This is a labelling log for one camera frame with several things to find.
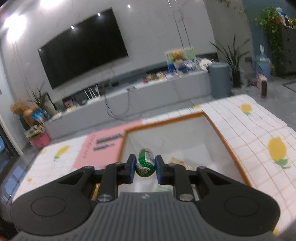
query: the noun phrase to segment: glass door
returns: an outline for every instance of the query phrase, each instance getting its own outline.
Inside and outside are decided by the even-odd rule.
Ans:
[[[4,180],[18,157],[19,154],[0,125],[0,183]]]

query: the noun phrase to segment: pink paper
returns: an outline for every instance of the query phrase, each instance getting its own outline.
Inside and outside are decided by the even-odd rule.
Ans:
[[[96,144],[96,141],[101,138],[113,136],[115,134],[124,134],[125,130],[142,124],[141,120],[128,123],[126,125],[116,126],[110,129],[94,132],[87,136],[87,139],[82,145],[78,157],[76,158],[73,168],[79,169],[84,166],[105,167],[117,161],[123,137]],[[114,146],[94,151],[94,147],[104,144],[114,144]]]

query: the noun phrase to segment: tall green plant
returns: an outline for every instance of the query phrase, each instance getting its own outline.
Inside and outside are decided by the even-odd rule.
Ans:
[[[291,18],[291,24],[292,26],[296,26],[296,18]]]
[[[34,100],[28,100],[30,102],[36,103],[41,110],[45,110],[47,108],[47,106],[45,104],[45,101],[46,101],[46,93],[41,94],[43,85],[44,85],[44,82],[42,83],[40,89],[37,89],[38,92],[34,93],[32,91],[32,95],[34,97]]]
[[[235,39],[236,39],[236,36],[234,34],[233,43],[232,43],[232,50],[230,49],[229,44],[227,44],[229,52],[227,52],[226,49],[223,47],[223,45],[216,39],[215,39],[216,43],[218,43],[223,48],[223,51],[217,45],[213,44],[212,42],[210,42],[210,43],[212,45],[214,45],[218,51],[220,51],[222,54],[224,54],[228,64],[232,68],[232,71],[239,71],[239,62],[240,62],[241,58],[250,53],[250,51],[240,53],[241,49],[246,43],[248,43],[250,41],[250,39],[245,40],[242,43],[242,45],[240,45],[238,47],[236,47]]]
[[[272,63],[275,65],[276,74],[281,75],[285,68],[285,53],[281,33],[281,16],[274,7],[262,10],[256,24],[264,27],[268,48],[271,50]]]

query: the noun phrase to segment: cable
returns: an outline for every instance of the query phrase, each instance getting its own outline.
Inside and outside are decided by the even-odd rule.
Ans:
[[[18,55],[18,58],[19,58],[19,61],[20,61],[20,53],[19,53],[19,51],[18,51],[18,46],[17,46],[17,42],[16,42],[16,41],[15,41],[15,46],[16,46],[17,55]],[[20,61],[20,64],[21,64],[21,67],[22,67],[22,71],[23,71],[23,73],[24,73],[25,80],[26,80],[26,82],[27,82],[27,84],[28,84],[28,86],[29,86],[29,89],[30,89],[31,93],[33,93],[32,89],[31,89],[31,87],[30,87],[30,85],[29,85],[29,82],[28,82],[28,79],[27,79],[27,77],[26,77],[25,70],[24,70],[24,68],[23,68],[23,66],[22,66],[21,61]]]
[[[130,95],[129,95],[129,91],[127,92],[128,93],[128,108],[123,112],[123,113],[121,113],[121,114],[119,114],[119,115],[114,115],[113,114],[113,112],[112,112],[112,110],[110,109],[110,107],[109,107],[109,104],[108,104],[108,100],[107,100],[107,98],[106,98],[106,93],[104,93],[104,97],[105,97],[105,104],[106,104],[106,106],[107,106],[107,114],[108,114],[108,116],[110,116],[111,118],[113,118],[113,119],[116,119],[116,120],[120,120],[120,121],[134,121],[134,120],[138,120],[138,119],[140,119],[141,117],[142,117],[142,113],[140,113],[138,116],[136,116],[136,117],[134,117],[134,118],[132,118],[132,119],[126,119],[126,118],[124,118],[124,117],[120,117],[120,116],[122,116],[122,115],[126,115],[127,113],[128,113],[128,111],[129,111],[129,109],[130,109],[130,106],[132,106],[132,104],[131,104],[131,100],[130,100]]]
[[[261,66],[259,64],[257,64],[255,61],[251,60],[251,65],[252,65],[253,70],[256,72],[256,70],[253,67],[253,63],[255,63],[255,65],[258,65],[259,66],[259,68],[261,69],[262,74],[264,75],[264,72],[263,72]]]
[[[180,12],[180,15],[181,15],[181,18],[182,18],[182,22],[183,22],[183,25],[184,25],[184,29],[185,29],[185,32],[186,32],[186,35],[187,35],[187,39],[188,39],[188,43],[189,43],[189,47],[191,48],[191,45],[190,45],[190,41],[189,41],[189,37],[188,37],[188,33],[187,33],[187,29],[185,27],[185,22],[184,22],[184,19],[183,19],[183,16],[182,16],[182,13],[181,13],[181,10],[179,8],[179,5],[177,3],[177,0],[175,0],[177,6],[178,6],[178,9],[179,9],[179,12]]]
[[[127,113],[128,113],[128,111],[129,111],[129,109],[130,109],[130,95],[129,95],[129,92],[127,92],[128,93],[128,107],[127,107],[127,109],[124,111],[124,112],[122,112],[121,114],[119,114],[119,115],[115,115],[115,114],[113,114],[113,112],[112,112],[112,110],[110,109],[110,107],[109,107],[109,104],[108,104],[108,100],[107,100],[107,98],[106,98],[106,92],[104,93],[104,97],[105,97],[105,104],[106,104],[106,106],[107,106],[107,108],[110,110],[110,112],[111,112],[111,115],[109,114],[109,112],[108,112],[108,110],[107,110],[107,113],[108,113],[108,115],[110,116],[110,117],[112,117],[112,118],[114,118],[114,119],[116,119],[116,120],[122,120],[122,118],[120,118],[120,116],[122,116],[122,115],[126,115]]]
[[[178,33],[179,33],[179,36],[180,36],[180,40],[181,40],[181,44],[182,44],[182,48],[184,49],[184,45],[183,45],[183,42],[182,42],[182,38],[181,38],[181,34],[180,34],[179,27],[178,27],[178,24],[177,24],[177,20],[176,20],[176,18],[175,18],[175,15],[174,15],[174,12],[173,12],[173,9],[172,9],[172,6],[171,6],[171,5],[170,5],[170,9],[172,10],[172,14],[173,14],[173,17],[174,17],[174,20],[175,20],[176,26],[177,26],[177,30],[178,30]]]
[[[28,91],[28,89],[27,89],[26,83],[24,82],[23,75],[22,75],[22,71],[21,71],[21,69],[20,69],[20,67],[19,67],[18,60],[17,60],[17,56],[18,56],[18,58],[19,58],[19,61],[20,61],[20,57],[19,57],[19,55],[17,55],[16,52],[15,52],[15,46],[14,46],[13,42],[12,42],[12,49],[13,49],[13,52],[14,52],[14,54],[15,54],[15,62],[16,62],[16,64],[17,64],[17,68],[19,69],[19,72],[20,72],[20,75],[21,75],[21,78],[22,78],[22,82],[24,83],[24,87],[25,87],[25,89],[26,89],[26,91],[27,91],[27,93],[28,93],[28,96],[29,96],[31,102],[32,102],[33,105],[34,105],[34,102],[32,101],[31,96],[30,96],[30,93],[29,93],[29,91]]]

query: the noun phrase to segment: gray trash can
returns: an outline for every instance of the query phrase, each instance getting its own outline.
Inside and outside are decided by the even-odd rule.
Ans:
[[[215,99],[230,96],[231,81],[228,63],[214,63],[209,66],[212,96]]]

